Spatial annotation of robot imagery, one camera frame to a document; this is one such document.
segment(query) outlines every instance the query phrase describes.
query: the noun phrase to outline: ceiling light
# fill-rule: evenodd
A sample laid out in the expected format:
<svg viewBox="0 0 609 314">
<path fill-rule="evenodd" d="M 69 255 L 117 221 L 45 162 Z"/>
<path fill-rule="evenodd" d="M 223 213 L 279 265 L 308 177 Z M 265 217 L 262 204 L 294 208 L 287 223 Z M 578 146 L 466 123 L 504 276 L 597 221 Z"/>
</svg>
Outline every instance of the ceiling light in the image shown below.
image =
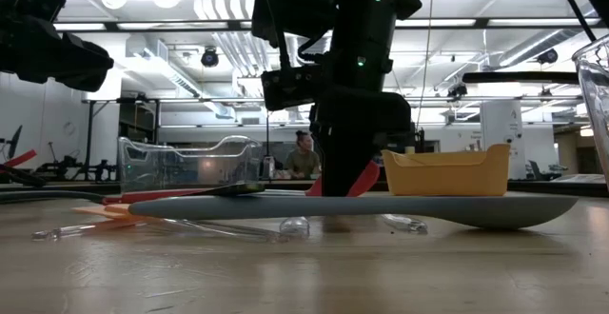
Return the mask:
<svg viewBox="0 0 609 314">
<path fill-rule="evenodd" d="M 228 23 L 224 21 L 209 21 L 209 22 L 142 22 L 142 23 L 122 23 L 117 24 L 119 29 L 123 30 L 185 30 L 185 29 L 228 29 Z"/>
<path fill-rule="evenodd" d="M 580 129 L 580 136 L 581 137 L 593 137 L 594 131 L 591 128 L 582 128 L 582 129 Z"/>
<path fill-rule="evenodd" d="M 396 21 L 396 28 L 470 27 L 476 19 L 406 19 Z"/>
<path fill-rule="evenodd" d="M 64 23 L 53 24 L 58 31 L 106 30 L 102 23 Z"/>
<path fill-rule="evenodd" d="M 161 9 L 171 9 L 176 7 L 180 3 L 180 0 L 154 0 L 154 5 Z"/>
<path fill-rule="evenodd" d="M 102 4 L 111 10 L 118 10 L 127 3 L 127 0 L 102 0 Z"/>
<path fill-rule="evenodd" d="M 600 21 L 599 18 L 588 18 L 586 23 L 588 25 L 596 25 Z M 580 21 L 576 18 L 547 18 L 547 19 L 491 19 L 488 21 L 489 27 L 497 26 L 548 26 L 548 27 L 560 27 L 560 26 L 577 26 Z"/>
</svg>

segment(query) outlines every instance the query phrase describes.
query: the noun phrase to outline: person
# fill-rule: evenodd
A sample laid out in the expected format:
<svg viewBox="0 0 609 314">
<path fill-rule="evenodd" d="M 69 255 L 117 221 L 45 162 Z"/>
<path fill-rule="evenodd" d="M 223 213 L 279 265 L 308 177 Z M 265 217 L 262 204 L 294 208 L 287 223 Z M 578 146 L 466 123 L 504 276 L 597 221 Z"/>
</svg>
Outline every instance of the person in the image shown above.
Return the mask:
<svg viewBox="0 0 609 314">
<path fill-rule="evenodd" d="M 313 151 L 313 139 L 307 132 L 296 132 L 296 148 L 289 153 L 285 167 L 292 178 L 308 179 L 320 172 L 320 156 Z"/>
</svg>

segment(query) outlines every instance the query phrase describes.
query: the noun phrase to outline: yellow plastic container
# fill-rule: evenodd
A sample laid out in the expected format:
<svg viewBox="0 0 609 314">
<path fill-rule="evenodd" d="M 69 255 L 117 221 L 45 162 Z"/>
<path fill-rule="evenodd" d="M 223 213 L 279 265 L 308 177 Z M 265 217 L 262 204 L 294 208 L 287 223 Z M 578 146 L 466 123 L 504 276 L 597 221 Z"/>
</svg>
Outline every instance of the yellow plastic container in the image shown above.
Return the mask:
<svg viewBox="0 0 609 314">
<path fill-rule="evenodd" d="M 502 196 L 507 191 L 508 144 L 483 152 L 382 153 L 393 195 Z"/>
</svg>

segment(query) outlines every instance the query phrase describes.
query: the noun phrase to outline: clear plastic container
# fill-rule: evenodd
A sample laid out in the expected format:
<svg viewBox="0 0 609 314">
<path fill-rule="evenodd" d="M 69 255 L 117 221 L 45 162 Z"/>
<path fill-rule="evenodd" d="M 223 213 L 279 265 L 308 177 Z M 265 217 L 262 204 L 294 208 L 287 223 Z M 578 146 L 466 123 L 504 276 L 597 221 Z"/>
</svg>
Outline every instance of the clear plastic container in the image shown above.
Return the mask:
<svg viewBox="0 0 609 314">
<path fill-rule="evenodd" d="M 573 55 L 600 164 L 609 186 L 609 35 Z"/>
<path fill-rule="evenodd" d="M 123 192 L 258 182 L 262 144 L 228 136 L 214 147 L 175 148 L 119 138 Z"/>
</svg>

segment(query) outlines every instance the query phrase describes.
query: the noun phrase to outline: table surface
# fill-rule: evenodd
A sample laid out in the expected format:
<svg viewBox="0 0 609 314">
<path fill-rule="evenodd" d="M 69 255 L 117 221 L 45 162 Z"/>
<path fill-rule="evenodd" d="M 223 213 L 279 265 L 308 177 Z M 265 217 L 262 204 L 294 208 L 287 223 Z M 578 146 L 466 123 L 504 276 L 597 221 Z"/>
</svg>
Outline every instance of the table surface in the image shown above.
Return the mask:
<svg viewBox="0 0 609 314">
<path fill-rule="evenodd" d="M 80 200 L 0 206 L 0 313 L 609 312 L 609 202 L 516 232 L 424 219 L 311 218 L 283 244 L 132 227 L 58 242 L 32 232 L 96 220 Z M 280 220 L 239 222 L 277 229 Z"/>
</svg>

